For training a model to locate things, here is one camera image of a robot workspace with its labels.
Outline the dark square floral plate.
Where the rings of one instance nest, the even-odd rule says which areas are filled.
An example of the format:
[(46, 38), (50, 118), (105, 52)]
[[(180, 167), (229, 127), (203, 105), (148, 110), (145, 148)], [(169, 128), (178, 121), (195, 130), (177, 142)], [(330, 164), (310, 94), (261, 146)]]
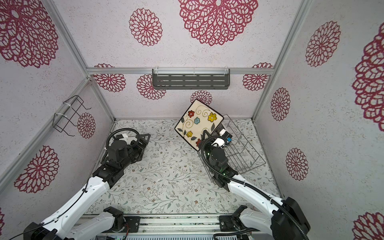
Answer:
[(194, 150), (199, 150), (204, 131), (211, 135), (224, 116), (199, 100), (194, 100), (175, 126), (177, 134)]

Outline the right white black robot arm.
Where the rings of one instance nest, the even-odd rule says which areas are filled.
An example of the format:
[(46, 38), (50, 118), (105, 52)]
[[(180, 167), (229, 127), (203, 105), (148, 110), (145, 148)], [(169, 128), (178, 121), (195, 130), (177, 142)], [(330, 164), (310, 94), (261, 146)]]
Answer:
[(197, 144), (201, 160), (218, 187), (247, 200), (257, 210), (241, 205), (230, 217), (225, 217), (220, 233), (213, 238), (236, 236), (248, 240), (251, 233), (261, 232), (275, 240), (307, 240), (311, 226), (294, 199), (284, 200), (259, 189), (229, 165), (224, 148), (231, 140), (225, 128), (217, 134), (204, 130)]

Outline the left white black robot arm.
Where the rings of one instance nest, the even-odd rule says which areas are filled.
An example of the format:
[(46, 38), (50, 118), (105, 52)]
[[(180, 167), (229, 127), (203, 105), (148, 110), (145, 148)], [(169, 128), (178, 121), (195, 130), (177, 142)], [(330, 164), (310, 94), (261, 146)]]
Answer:
[(125, 169), (143, 159), (150, 134), (123, 128), (112, 132), (106, 141), (100, 166), (86, 184), (54, 214), (41, 223), (29, 224), (22, 233), (25, 240), (91, 240), (100, 233), (129, 231), (124, 213), (114, 207), (105, 208), (99, 215), (79, 226), (75, 224), (103, 194), (124, 175)]

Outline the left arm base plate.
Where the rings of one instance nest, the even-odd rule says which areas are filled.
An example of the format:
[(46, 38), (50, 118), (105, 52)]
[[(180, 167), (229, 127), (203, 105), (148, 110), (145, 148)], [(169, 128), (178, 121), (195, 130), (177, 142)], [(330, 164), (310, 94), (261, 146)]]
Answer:
[(117, 217), (113, 226), (104, 233), (137, 233), (141, 218), (139, 216)]

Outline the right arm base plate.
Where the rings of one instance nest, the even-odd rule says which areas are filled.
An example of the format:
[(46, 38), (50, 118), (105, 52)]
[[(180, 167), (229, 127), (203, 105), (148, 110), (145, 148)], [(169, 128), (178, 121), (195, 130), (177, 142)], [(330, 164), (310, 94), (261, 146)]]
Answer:
[(219, 225), (221, 232), (239, 232), (249, 229), (240, 220), (235, 220), (230, 215), (220, 215)]

